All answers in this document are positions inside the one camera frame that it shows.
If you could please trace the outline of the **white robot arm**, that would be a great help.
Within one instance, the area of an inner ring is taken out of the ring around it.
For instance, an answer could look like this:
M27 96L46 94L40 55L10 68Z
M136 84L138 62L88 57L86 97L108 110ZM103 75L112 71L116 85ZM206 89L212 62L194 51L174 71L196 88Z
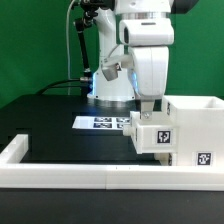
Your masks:
M104 105L140 101L150 119L166 89L172 14L188 13L199 0L103 0L95 21L99 66L88 98Z

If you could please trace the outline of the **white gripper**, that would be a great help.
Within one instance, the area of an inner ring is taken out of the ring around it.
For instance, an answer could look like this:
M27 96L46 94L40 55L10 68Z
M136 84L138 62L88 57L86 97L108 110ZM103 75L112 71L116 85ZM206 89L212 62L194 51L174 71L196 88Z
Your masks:
M153 100L165 93L169 49L174 42L174 30L169 19L131 19L119 23L119 39L128 47L133 59L129 80L136 94L144 100L140 105L141 119L150 119Z

